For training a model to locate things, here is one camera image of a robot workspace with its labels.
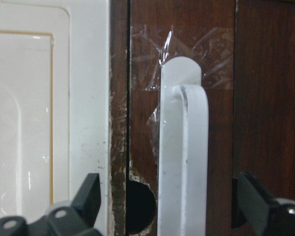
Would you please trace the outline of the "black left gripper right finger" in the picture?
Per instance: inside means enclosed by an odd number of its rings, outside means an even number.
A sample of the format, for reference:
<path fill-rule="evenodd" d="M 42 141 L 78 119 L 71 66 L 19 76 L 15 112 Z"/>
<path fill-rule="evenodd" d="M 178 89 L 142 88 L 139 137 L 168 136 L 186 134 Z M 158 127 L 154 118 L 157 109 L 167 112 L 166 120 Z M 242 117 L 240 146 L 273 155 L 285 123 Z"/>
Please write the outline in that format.
<path fill-rule="evenodd" d="M 295 201 L 273 196 L 251 173 L 237 179 L 237 227 L 257 236 L 295 236 Z"/>

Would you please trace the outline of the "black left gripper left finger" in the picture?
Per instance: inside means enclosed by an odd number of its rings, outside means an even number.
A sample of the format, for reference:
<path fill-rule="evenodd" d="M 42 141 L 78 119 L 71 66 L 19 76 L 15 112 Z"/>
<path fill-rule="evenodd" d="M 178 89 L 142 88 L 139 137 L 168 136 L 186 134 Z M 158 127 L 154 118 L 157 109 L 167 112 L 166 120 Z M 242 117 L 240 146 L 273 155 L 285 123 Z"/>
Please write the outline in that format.
<path fill-rule="evenodd" d="M 100 236 L 94 228 L 101 206 L 99 174 L 88 174 L 73 201 L 52 205 L 35 222 L 22 216 L 0 218 L 0 236 Z"/>

